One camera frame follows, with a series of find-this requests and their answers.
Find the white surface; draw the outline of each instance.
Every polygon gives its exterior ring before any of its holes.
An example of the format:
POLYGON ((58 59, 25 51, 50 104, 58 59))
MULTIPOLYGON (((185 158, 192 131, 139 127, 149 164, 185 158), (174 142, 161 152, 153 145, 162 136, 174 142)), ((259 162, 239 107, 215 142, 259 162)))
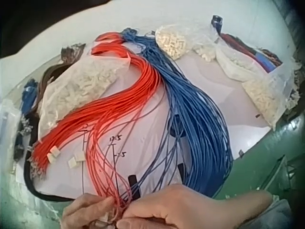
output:
POLYGON ((282 59, 295 51, 288 28, 271 0, 112 0, 60 21, 16 55, 0 60, 2 93, 7 95, 24 77, 58 55, 63 46, 90 42, 101 33, 126 27, 151 30, 177 20, 209 23, 213 15, 223 17, 222 32, 245 43, 269 49, 282 59))

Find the fingernail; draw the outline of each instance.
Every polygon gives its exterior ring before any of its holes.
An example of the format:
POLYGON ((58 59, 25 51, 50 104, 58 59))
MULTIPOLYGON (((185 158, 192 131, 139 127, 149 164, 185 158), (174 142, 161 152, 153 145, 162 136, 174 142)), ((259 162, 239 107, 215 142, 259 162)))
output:
POLYGON ((119 220, 116 224, 118 229, 130 229, 130 223, 126 220, 119 220))

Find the green surface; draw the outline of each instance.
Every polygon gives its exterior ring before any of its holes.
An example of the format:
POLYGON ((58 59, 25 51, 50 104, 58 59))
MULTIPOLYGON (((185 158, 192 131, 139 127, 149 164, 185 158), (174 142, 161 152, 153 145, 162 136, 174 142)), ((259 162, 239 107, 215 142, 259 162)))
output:
MULTIPOLYGON (((293 159, 305 153, 304 121, 304 115, 301 115, 288 124, 282 123, 275 132, 270 132, 242 158, 234 161, 231 174, 216 198, 233 197, 258 187, 263 188, 266 180, 274 181, 268 190, 283 196, 287 175, 286 167, 279 168, 279 159, 285 155, 288 163, 296 165, 293 159), (271 179, 274 171, 278 173, 271 179)), ((301 183, 298 180, 300 177, 303 178, 303 172, 294 172, 294 190, 304 188, 298 185, 301 183)), ((66 205, 50 204, 34 198, 26 187, 15 182, 13 175, 1 176, 1 228, 59 228, 59 218, 66 205)))

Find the wire bundle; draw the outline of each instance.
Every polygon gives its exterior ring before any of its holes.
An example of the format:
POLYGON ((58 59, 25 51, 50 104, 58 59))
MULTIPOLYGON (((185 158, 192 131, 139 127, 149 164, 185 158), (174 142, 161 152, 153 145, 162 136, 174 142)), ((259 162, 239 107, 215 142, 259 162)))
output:
MULTIPOLYGON (((182 148, 181 138, 186 136, 190 148, 191 167, 188 171, 184 170, 183 183, 200 193, 213 196, 228 177, 233 163, 227 126, 219 108, 206 93, 186 79, 158 47, 153 36, 137 36, 136 30, 128 28, 122 33, 110 32, 96 39, 106 40, 111 40, 111 43, 140 44, 140 55, 158 70, 165 84, 170 105, 167 117, 169 131, 164 130, 157 155, 165 147, 167 153, 162 177, 154 191, 161 188, 172 161, 177 164, 177 149, 182 148), (175 144, 169 149, 171 131, 174 133, 175 144)), ((185 153, 182 152, 182 158, 184 163, 187 163, 185 153)), ((152 162, 144 176, 160 165, 156 163, 152 162)))
POLYGON ((117 173, 115 166, 112 166, 106 159, 108 152, 102 151, 98 141, 104 134, 116 127, 112 125, 116 120, 128 114, 132 114, 133 117, 130 121, 121 124, 123 127, 119 133, 128 125, 131 125, 132 130, 135 122, 141 117, 142 109, 160 85, 161 77, 145 59, 135 55, 124 46, 104 43, 93 49, 92 53, 101 55, 109 51, 115 52, 122 58, 131 58, 131 64, 141 70, 138 81, 124 91, 88 103, 68 114, 48 135, 42 138, 41 143, 36 145, 31 161, 37 169, 36 173, 44 174, 49 164, 47 153, 50 149, 53 146, 61 149, 84 135, 84 133, 79 134, 78 131, 87 126, 91 130, 89 130, 87 139, 86 159, 93 185, 98 195, 113 196, 119 206, 125 207, 131 201, 132 195, 130 188, 127 187, 128 183, 117 173), (112 181, 113 175, 125 186, 126 199, 124 200, 120 198, 112 181))
MULTIPOLYGON (((37 84, 38 83, 34 79, 29 79, 23 87, 20 107, 22 115, 27 114, 32 109, 32 106, 37 96, 37 84)), ((16 141, 14 146, 13 158, 15 161, 19 161, 23 156, 23 136, 24 134, 28 133, 28 130, 30 129, 27 127, 27 122, 22 116, 21 121, 19 123, 18 133, 16 135, 16 141)))

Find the black wire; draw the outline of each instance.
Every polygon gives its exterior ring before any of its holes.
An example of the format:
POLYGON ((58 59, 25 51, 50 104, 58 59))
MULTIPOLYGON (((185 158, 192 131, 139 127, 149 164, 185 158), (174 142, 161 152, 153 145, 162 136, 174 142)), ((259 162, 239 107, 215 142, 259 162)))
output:
MULTIPOLYGON (((29 120, 29 124, 33 126, 33 129, 30 134, 30 143, 29 146, 33 146, 34 143, 38 139, 38 123, 39 123, 39 117, 36 113, 30 113, 26 115, 26 118, 29 120)), ((45 195, 40 192, 38 192, 35 189, 33 180, 31 179, 31 163, 29 161, 29 158, 31 157, 32 152, 30 150, 27 151, 25 156, 25 162, 24 162, 24 168, 23 168, 23 178, 25 185, 27 189, 30 191, 31 194, 33 194, 35 197, 46 200, 46 201, 54 201, 54 202, 68 202, 73 201, 74 199, 71 198, 65 198, 65 197, 59 197, 59 196, 53 196, 53 195, 45 195)))

